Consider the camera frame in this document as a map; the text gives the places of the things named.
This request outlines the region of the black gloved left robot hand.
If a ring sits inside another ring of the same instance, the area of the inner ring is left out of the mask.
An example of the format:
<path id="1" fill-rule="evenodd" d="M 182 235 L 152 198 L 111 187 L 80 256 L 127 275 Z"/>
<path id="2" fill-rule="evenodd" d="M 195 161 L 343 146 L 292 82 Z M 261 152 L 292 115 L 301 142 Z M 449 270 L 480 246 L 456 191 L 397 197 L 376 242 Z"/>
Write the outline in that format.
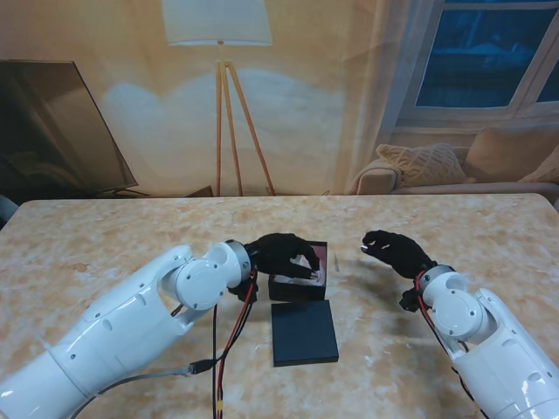
<path id="1" fill-rule="evenodd" d="M 244 247 L 259 272 L 310 279 L 320 270 L 320 259 L 311 244 L 293 233 L 268 234 Z"/>

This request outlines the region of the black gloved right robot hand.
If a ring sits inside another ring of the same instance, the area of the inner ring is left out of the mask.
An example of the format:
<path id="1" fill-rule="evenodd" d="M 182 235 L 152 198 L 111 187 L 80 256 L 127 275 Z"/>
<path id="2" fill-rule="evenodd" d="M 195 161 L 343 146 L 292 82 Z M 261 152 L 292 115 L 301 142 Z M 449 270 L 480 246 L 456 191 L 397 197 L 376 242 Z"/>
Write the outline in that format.
<path id="1" fill-rule="evenodd" d="M 385 230 L 367 232 L 362 239 L 362 252 L 391 266 L 407 279 L 414 279 L 437 265 L 413 239 Z"/>

